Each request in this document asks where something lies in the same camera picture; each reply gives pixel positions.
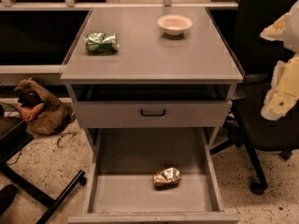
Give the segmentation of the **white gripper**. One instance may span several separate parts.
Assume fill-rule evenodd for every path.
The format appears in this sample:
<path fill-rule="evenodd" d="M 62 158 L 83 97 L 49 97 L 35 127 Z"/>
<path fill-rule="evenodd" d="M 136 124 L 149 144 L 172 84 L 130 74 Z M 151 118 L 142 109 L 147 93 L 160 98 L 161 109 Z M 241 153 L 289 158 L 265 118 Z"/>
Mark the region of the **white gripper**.
<path fill-rule="evenodd" d="M 285 22 L 289 13 L 285 13 L 273 24 L 264 28 L 260 37 L 268 41 L 283 41 Z M 264 119 L 278 120 L 294 107 L 299 99 L 299 58 L 294 57 L 286 63 L 276 66 L 276 84 L 274 93 L 268 92 L 261 110 Z"/>

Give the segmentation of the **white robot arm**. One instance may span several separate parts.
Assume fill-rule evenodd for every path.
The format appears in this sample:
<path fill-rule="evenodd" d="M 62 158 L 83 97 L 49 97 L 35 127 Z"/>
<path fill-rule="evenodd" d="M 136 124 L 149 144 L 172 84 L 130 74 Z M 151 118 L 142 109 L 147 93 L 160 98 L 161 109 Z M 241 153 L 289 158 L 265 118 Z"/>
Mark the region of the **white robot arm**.
<path fill-rule="evenodd" d="M 286 63 L 277 62 L 271 89 L 263 101 L 262 117 L 278 120 L 285 117 L 299 100 L 299 1 L 286 14 L 264 28 L 260 37 L 269 41 L 282 41 L 285 49 L 294 52 Z"/>

